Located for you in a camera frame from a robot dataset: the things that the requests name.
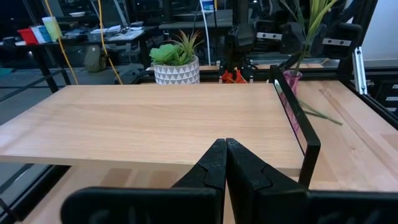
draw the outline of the yellow cable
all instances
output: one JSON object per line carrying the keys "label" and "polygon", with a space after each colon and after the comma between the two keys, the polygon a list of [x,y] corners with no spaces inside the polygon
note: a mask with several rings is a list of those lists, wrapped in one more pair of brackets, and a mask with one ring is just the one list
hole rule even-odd
{"label": "yellow cable", "polygon": [[[50,13],[50,16],[51,16],[51,19],[52,19],[53,18],[52,11],[51,11],[51,8],[49,6],[49,2],[47,0],[45,0],[45,5],[47,6],[47,9],[49,10],[49,13]],[[62,51],[63,57],[65,57],[65,60],[67,61],[69,69],[72,72],[73,78],[75,79],[76,85],[79,85],[79,82],[77,81],[77,77],[76,77],[75,71],[73,71],[72,66],[70,66],[70,63],[69,63],[69,60],[68,60],[68,56],[66,55],[65,50],[63,48],[62,41],[61,41],[61,38],[60,38],[61,34],[59,33],[60,31],[58,30],[58,25],[55,22],[55,19],[52,19],[52,22],[54,24],[55,32],[57,33],[58,41],[60,42],[60,46],[61,46],[61,51]]]}
{"label": "yellow cable", "polygon": [[[106,50],[106,47],[105,47],[104,34],[103,34],[101,0],[98,0],[98,10],[99,10],[99,28],[101,29],[102,48],[104,49],[106,56],[108,56],[108,51]],[[116,69],[114,68],[113,63],[112,63],[112,60],[111,60],[111,58],[109,58],[109,56],[108,56],[108,60],[109,60],[109,63],[111,64],[111,67],[112,67],[112,69],[113,69],[113,71],[114,71],[114,74],[116,75],[116,77],[117,77],[118,80],[119,80],[120,85],[123,85],[123,82],[122,82],[122,80],[120,79],[119,73],[118,73],[118,71],[116,71]]]}

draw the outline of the pink vase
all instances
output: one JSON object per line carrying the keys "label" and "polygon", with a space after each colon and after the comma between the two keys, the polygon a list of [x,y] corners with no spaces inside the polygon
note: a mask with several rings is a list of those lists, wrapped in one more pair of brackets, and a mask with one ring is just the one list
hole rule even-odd
{"label": "pink vase", "polygon": [[[303,76],[301,72],[297,72],[297,75],[294,75],[294,70],[288,70],[284,72],[284,77],[289,85],[289,87],[292,89],[293,94],[296,96],[297,95],[297,83],[299,82],[299,79]],[[282,104],[284,108],[286,109],[287,117],[290,120],[290,123],[292,124],[294,132],[297,134],[297,131],[299,130],[300,126],[296,120],[296,117],[293,114],[292,108],[290,107],[289,103],[287,102],[287,99],[285,97],[285,94],[281,93],[281,99],[282,99]]]}
{"label": "pink vase", "polygon": [[303,77],[303,74],[301,72],[297,72],[297,75],[294,75],[294,70],[288,70],[284,71],[284,77],[294,95],[297,95],[297,83],[299,82],[299,79]]}

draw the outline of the red box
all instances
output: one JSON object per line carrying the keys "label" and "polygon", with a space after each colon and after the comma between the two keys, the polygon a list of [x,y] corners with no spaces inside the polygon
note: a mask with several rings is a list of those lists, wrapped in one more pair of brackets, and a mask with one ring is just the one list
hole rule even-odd
{"label": "red box", "polygon": [[39,44],[31,28],[21,29],[18,32],[21,34],[27,45]]}

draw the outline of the light wood surface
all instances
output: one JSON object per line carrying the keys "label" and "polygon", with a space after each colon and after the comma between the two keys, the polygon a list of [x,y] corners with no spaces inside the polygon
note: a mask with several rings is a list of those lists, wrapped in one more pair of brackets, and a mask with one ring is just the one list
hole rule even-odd
{"label": "light wood surface", "polygon": [[[183,172],[110,169],[109,167],[71,167],[45,198],[33,209],[23,224],[61,224],[63,201],[85,187],[169,188]],[[228,191],[225,197],[224,223],[234,223]]]}
{"label": "light wood surface", "polygon": [[338,81],[299,82],[298,97],[343,123],[308,116],[321,140],[311,189],[398,191],[398,132]]}
{"label": "light wood surface", "polygon": [[[344,123],[308,116],[322,142],[311,189],[398,191],[398,133],[340,82],[300,82],[298,97]],[[170,187],[183,172],[72,167],[23,222],[58,224],[67,195],[89,186]],[[234,223],[226,195],[224,222]]]}
{"label": "light wood surface", "polygon": [[271,84],[67,86],[0,126],[0,159],[189,170],[235,138],[283,173],[303,155]]}
{"label": "light wood surface", "polygon": [[[271,67],[270,65],[257,65],[257,68],[259,69],[269,69]],[[323,68],[323,66],[319,63],[303,63],[300,65],[300,68]],[[217,71],[219,68],[216,65],[202,65],[199,66],[199,70],[201,71]],[[153,71],[154,68],[153,67],[149,67],[147,68],[147,71]]]}

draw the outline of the succulent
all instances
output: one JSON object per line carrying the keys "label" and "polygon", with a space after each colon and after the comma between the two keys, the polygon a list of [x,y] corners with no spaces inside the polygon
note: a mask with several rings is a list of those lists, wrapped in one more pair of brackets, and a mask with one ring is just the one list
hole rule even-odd
{"label": "succulent", "polygon": [[178,41],[172,40],[174,44],[164,44],[158,49],[153,48],[150,51],[149,55],[154,64],[180,66],[193,61],[195,48],[202,43],[201,41],[195,44],[199,36],[199,32],[189,36],[180,31],[180,35],[181,36],[177,35]]}

